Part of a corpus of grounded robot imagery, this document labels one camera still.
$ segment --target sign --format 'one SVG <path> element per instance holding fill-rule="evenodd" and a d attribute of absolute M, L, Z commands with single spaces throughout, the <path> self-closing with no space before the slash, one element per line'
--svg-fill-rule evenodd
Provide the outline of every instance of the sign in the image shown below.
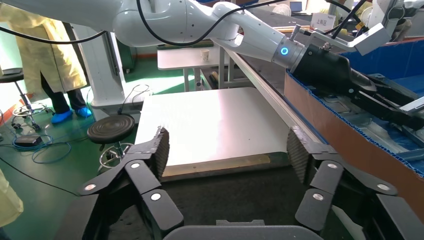
<path fill-rule="evenodd" d="M 319 29 L 323 32 L 328 31 L 334 27 L 334 22 L 336 21 L 336 16 L 328 15 L 325 13 L 316 12 L 312 15 L 312 20 L 310 21 L 310 29 Z"/>

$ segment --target black round stool seat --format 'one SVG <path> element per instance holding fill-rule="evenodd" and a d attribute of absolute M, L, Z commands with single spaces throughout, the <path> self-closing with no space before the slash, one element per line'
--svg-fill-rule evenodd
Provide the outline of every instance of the black round stool seat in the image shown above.
<path fill-rule="evenodd" d="M 14 83 L 24 80 L 24 71 L 21 67 L 9 68 L 3 70 L 3 76 L 0 76 L 0 84 Z"/>
<path fill-rule="evenodd" d="M 95 144 L 114 144 L 128 137 L 135 124 L 136 122 L 131 116 L 108 116 L 91 125 L 87 130 L 87 135 Z"/>

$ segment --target blue led ring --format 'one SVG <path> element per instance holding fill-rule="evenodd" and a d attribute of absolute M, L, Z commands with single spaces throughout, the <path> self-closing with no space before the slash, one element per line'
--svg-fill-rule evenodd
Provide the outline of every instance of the blue led ring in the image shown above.
<path fill-rule="evenodd" d="M 289 53 L 289 49 L 287 47 L 281 48 L 281 54 L 282 55 L 287 55 L 288 53 Z"/>

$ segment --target white cup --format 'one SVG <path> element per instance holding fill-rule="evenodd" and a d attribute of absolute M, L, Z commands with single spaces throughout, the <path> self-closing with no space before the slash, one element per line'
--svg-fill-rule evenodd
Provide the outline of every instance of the white cup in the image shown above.
<path fill-rule="evenodd" d="M 208 49 L 200 50 L 200 54 L 201 54 L 201 60 L 203 62 L 207 62 L 209 60 L 209 50 Z"/>

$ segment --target robotic arm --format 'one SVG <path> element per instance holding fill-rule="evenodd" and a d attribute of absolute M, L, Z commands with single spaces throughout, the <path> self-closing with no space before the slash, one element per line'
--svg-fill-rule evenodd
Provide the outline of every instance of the robotic arm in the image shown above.
<path fill-rule="evenodd" d="M 197 40 L 214 23 L 238 6 L 218 2 L 212 8 L 194 0 L 137 0 L 147 24 L 161 38 L 179 43 Z M 405 0 L 405 2 L 423 0 Z M 2 0 L 28 12 L 115 32 L 116 37 L 132 47 L 162 44 L 148 31 L 140 18 L 135 0 Z M 244 35 L 238 34 L 239 26 Z M 236 53 L 274 62 L 287 68 L 305 84 L 325 92 L 348 96 L 351 101 L 373 115 L 414 130 L 424 127 L 424 119 L 403 112 L 393 103 L 403 106 L 412 102 L 383 82 L 375 81 L 353 69 L 349 60 L 329 51 L 337 46 L 365 55 L 390 40 L 387 29 L 378 23 L 354 41 L 332 39 L 314 31 L 312 38 L 324 40 L 324 47 L 295 41 L 299 29 L 287 37 L 250 12 L 241 10 L 229 14 L 206 36 L 218 45 Z"/>
<path fill-rule="evenodd" d="M 28 12 L 48 18 L 115 32 L 122 43 L 132 47 L 162 44 L 152 36 L 133 0 L 3 0 Z M 141 0 L 148 25 L 163 39 L 187 43 L 198 39 L 220 17 L 238 8 L 230 2 L 218 2 L 212 8 L 194 0 Z M 237 33 L 242 27 L 244 35 Z M 304 45 L 289 40 L 248 11 L 227 16 L 206 37 L 234 52 L 292 69 L 305 52 Z"/>

